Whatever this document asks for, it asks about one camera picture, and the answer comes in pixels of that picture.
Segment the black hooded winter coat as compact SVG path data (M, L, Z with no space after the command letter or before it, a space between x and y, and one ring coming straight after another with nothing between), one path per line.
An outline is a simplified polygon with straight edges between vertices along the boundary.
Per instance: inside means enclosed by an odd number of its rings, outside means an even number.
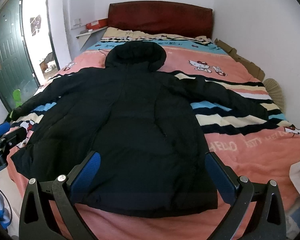
M101 163L80 192L81 204L146 218L216 209L217 190L205 169L209 147L191 105L215 102L262 120L267 110L202 76L179 79L161 72L165 61L160 45L130 41L107 54L104 68L54 79L12 112L18 120L52 104L12 155L17 172L54 180L94 152Z

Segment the green plastic stool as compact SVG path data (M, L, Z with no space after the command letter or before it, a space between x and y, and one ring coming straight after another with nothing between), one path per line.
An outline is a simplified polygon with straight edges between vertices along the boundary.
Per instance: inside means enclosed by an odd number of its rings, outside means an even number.
M21 98L21 91L19 89L14 90L12 96L13 96L13 100L14 100L16 108L23 104L22 98Z

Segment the green metal door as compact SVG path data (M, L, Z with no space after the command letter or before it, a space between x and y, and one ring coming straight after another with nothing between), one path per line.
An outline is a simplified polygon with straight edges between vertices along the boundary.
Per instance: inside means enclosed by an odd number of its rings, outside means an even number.
M23 37L21 2L8 0L0 10L0 100L9 112L16 107L15 90L24 102L39 88Z

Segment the beige woven hand fan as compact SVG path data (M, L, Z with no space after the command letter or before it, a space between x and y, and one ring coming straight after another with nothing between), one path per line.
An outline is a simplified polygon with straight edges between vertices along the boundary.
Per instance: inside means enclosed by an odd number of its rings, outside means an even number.
M285 113L286 102L279 83L274 79L268 78L263 81L263 84L273 102L279 107L282 113Z

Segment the red box on shelf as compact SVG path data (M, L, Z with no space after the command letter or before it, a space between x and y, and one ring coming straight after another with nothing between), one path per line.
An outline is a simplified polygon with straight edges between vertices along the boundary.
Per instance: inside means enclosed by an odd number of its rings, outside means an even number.
M97 29L101 29L104 28L108 25L108 19L104 18L104 19L100 19L100 20L95 20L93 22L90 22L88 24L86 24L86 29L90 30L97 30Z

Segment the brown cardboard sheet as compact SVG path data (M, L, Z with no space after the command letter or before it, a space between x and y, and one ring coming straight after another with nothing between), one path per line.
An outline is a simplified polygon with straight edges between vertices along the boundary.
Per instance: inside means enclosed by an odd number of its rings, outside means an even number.
M214 41L215 45L222 48L229 56L231 56L236 62L239 62L245 68L247 71L254 77L257 78L259 81L263 81L265 77L264 71L258 67L253 62L245 59L244 57L238 55L237 50L234 47L231 47L230 45L226 44L222 40L215 39Z

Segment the dark red headboard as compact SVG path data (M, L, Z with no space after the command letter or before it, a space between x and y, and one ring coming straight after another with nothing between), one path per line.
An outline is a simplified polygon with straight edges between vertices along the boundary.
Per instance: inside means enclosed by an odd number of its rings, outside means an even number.
M108 26L147 34L176 34L195 38L212 37L213 10L168 1L111 3Z

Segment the white wall switch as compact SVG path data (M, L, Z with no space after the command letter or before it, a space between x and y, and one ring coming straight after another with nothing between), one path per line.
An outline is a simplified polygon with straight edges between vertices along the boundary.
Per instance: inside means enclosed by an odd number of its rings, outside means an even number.
M81 25L81 19L80 18L76 18L73 20L73 26L77 26L77 25Z

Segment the grey wall shelf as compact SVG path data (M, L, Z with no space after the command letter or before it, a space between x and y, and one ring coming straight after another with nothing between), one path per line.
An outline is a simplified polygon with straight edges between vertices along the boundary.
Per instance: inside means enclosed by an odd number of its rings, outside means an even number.
M103 37L107 28L108 27L106 26L100 29L87 31L86 33L77 35L76 39L78 42L80 52L87 50L93 44L97 43Z

